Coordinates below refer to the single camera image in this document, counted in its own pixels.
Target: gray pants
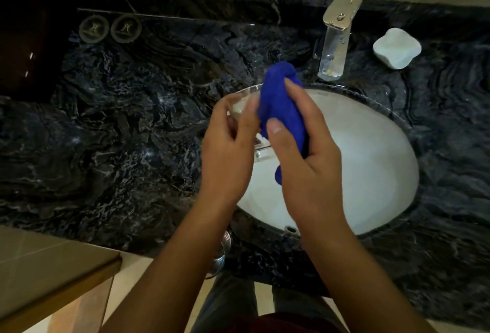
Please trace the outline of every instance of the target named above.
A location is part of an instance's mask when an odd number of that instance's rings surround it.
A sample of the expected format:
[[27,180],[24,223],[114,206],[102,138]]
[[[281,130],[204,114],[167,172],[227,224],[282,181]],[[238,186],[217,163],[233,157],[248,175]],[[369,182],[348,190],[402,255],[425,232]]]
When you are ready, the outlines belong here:
[[[275,312],[289,312],[312,319],[325,319],[341,332],[347,332],[332,309],[319,296],[273,287]],[[228,272],[216,277],[191,333],[224,330],[240,319],[258,317],[253,281],[240,279]]]

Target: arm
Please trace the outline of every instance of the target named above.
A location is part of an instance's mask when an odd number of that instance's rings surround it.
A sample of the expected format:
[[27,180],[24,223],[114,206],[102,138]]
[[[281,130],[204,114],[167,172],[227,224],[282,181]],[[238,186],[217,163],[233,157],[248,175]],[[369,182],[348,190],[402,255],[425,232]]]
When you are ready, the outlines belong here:
[[434,333],[352,233],[342,206],[340,150],[313,100],[301,87],[287,79],[285,83],[303,115],[310,155],[303,160],[285,127],[278,120],[268,121],[269,140],[281,164],[284,200],[350,331]]
[[101,333],[184,331],[206,272],[252,175],[258,99],[250,98],[236,133],[236,121],[226,116],[232,98],[219,101],[211,115],[202,142],[202,184],[195,205]]

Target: faucet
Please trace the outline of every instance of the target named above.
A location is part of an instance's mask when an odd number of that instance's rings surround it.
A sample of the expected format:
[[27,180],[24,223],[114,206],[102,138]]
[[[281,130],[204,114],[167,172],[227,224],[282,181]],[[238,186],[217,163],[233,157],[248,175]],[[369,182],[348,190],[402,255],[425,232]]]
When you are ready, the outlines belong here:
[[333,0],[323,15],[327,26],[318,77],[334,82],[344,73],[352,20],[363,0]]

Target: blue towel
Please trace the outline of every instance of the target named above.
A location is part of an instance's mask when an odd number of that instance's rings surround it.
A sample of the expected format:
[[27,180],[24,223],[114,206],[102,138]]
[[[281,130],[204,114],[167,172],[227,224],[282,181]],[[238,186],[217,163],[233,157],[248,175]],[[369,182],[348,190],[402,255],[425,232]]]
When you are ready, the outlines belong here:
[[[303,158],[308,157],[308,136],[303,123],[303,117],[299,113],[296,104],[286,92],[284,78],[303,87],[296,76],[296,70],[288,62],[281,61],[269,68],[266,73],[264,85],[260,90],[260,105],[258,115],[260,119],[260,134],[268,139],[267,120],[275,117],[279,119],[296,140]],[[275,180],[282,184],[281,167],[277,167]]]

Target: white sink basin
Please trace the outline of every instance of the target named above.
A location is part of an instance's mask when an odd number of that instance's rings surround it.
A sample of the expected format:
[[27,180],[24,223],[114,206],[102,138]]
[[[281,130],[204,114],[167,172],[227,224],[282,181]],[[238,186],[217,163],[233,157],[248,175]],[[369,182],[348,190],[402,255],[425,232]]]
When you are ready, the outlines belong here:
[[[311,89],[308,93],[342,152],[344,211],[350,227],[362,234],[388,223],[411,204],[419,184],[419,167],[405,133],[384,115],[346,96]],[[281,230],[296,228],[274,180],[278,165],[275,156],[254,163],[238,206]]]

